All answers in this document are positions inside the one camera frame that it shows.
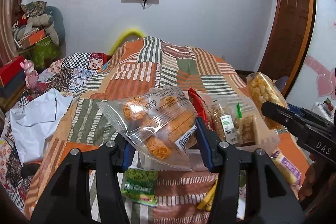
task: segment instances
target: pile of clothes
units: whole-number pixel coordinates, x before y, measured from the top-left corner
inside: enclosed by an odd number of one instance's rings
[[[42,27],[56,46],[60,46],[64,42],[63,17],[56,7],[47,6],[44,1],[33,1],[29,4],[21,5],[18,18],[12,28],[18,50],[21,49],[20,39],[32,28],[38,29]]]

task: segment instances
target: red box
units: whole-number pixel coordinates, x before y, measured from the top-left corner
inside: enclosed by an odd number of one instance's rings
[[[24,61],[23,56],[13,58],[9,63],[0,68],[0,86],[4,87],[17,75],[23,68],[20,63]]]
[[[22,49],[24,50],[30,47],[31,45],[34,45],[37,41],[43,39],[44,37],[45,37],[44,30],[40,30],[36,33],[33,33],[27,38],[21,39],[20,42],[21,42]]]

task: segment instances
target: curtain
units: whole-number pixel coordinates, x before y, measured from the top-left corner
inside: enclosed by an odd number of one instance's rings
[[[0,0],[0,66],[17,56],[12,26],[22,0]]]

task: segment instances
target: barcode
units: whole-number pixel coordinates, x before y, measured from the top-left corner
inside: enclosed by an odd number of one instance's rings
[[[190,128],[186,133],[184,133],[177,141],[175,141],[175,145],[182,151],[184,151],[184,153],[187,152],[187,149],[185,147],[185,145],[187,144],[187,142],[189,141],[191,135],[195,132],[196,130],[196,125],[193,125],[192,128]]]
[[[189,138],[188,136],[185,136],[182,140],[179,140],[178,144],[180,145],[180,147],[182,147],[183,151],[186,153],[187,149],[185,148],[185,145],[187,144]]]

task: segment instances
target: wooden furniture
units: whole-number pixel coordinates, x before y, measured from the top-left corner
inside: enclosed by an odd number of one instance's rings
[[[305,59],[314,26],[315,7],[316,0],[278,0],[259,71],[275,80],[289,77],[282,90],[284,97],[289,94]]]

